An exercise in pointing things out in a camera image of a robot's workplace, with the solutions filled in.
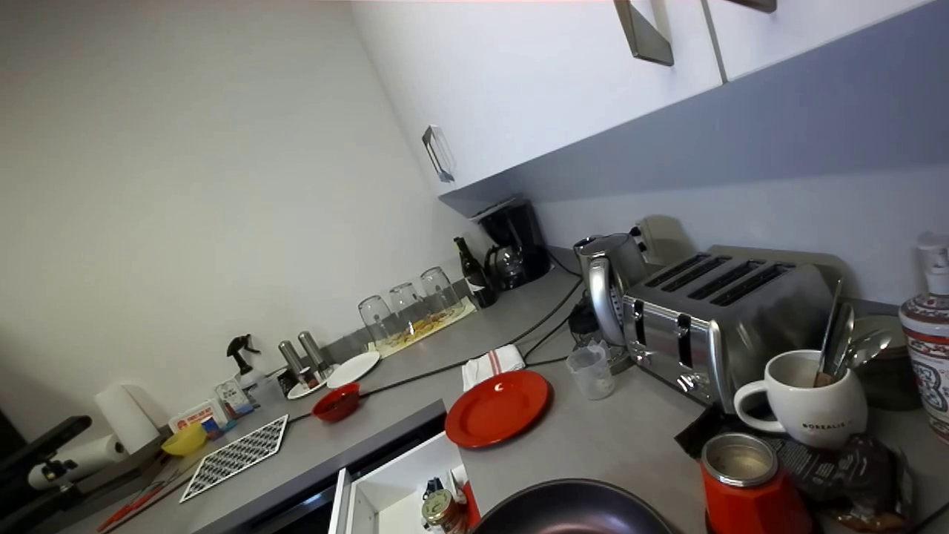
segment coffee maker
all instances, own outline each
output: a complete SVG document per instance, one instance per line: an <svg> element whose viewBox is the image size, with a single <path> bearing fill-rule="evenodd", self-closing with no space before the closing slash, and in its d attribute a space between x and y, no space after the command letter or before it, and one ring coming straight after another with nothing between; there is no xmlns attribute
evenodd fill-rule
<svg viewBox="0 0 949 534"><path fill-rule="evenodd" d="M484 270L499 292L539 280L551 267L534 207L526 200L481 210L474 219L494 240Z"/></svg>

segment metal canister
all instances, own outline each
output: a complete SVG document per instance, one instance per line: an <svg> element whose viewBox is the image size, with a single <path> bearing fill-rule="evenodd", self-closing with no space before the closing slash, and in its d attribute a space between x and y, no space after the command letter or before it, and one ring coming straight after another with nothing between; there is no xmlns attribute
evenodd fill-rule
<svg viewBox="0 0 949 534"><path fill-rule="evenodd" d="M720 433L703 449L708 531L798 534L812 519L781 473L778 455L755 436Z"/></svg>
<svg viewBox="0 0 949 534"><path fill-rule="evenodd" d="M422 525L426 531L459 534L466 507L432 479L422 498Z"/></svg>

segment drinking glass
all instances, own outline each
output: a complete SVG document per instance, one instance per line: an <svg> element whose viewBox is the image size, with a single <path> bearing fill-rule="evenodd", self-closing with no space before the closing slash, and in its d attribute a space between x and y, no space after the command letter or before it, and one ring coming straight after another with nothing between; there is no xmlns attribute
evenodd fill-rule
<svg viewBox="0 0 949 534"><path fill-rule="evenodd" d="M408 310L419 304L419 293L413 283L404 283L388 292L388 301L391 301L391 313L408 314Z"/></svg>
<svg viewBox="0 0 949 534"><path fill-rule="evenodd" d="M574 347L567 369L588 400L601 400L617 388L610 363L601 345Z"/></svg>
<svg viewBox="0 0 949 534"><path fill-rule="evenodd" d="M358 304L358 317L365 329L374 336L374 341L380 345L380 351L398 347L408 334L407 317L391 313L380 293Z"/></svg>
<svg viewBox="0 0 949 534"><path fill-rule="evenodd" d="M431 267L419 276L422 301L426 301L432 314L450 313L450 283L441 267Z"/></svg>

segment black pan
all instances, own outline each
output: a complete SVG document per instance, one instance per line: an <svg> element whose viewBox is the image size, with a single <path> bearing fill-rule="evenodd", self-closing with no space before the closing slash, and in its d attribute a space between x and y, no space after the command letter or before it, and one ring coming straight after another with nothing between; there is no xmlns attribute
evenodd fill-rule
<svg viewBox="0 0 949 534"><path fill-rule="evenodd" d="M674 534L637 497L601 480L545 480L493 507L474 534Z"/></svg>

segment bottle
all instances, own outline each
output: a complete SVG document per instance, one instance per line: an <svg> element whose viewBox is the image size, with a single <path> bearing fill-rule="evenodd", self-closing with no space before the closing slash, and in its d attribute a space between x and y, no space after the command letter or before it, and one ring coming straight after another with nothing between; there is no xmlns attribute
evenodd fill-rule
<svg viewBox="0 0 949 534"><path fill-rule="evenodd" d="M499 293L487 283L487 276L484 276L477 259L472 255L469 245L463 239L453 239L453 245L459 250L463 276L466 276L472 301L477 304L477 310L493 307L499 301Z"/></svg>
<svg viewBox="0 0 949 534"><path fill-rule="evenodd" d="M926 293L898 310L918 387L918 400L938 436L949 439L949 239L923 234Z"/></svg>
<svg viewBox="0 0 949 534"><path fill-rule="evenodd" d="M216 400L222 400L225 408L232 408L232 414L236 420L250 417L251 409L259 409L259 405L251 399L247 399L247 393L239 388L236 381L220 384L216 387Z"/></svg>

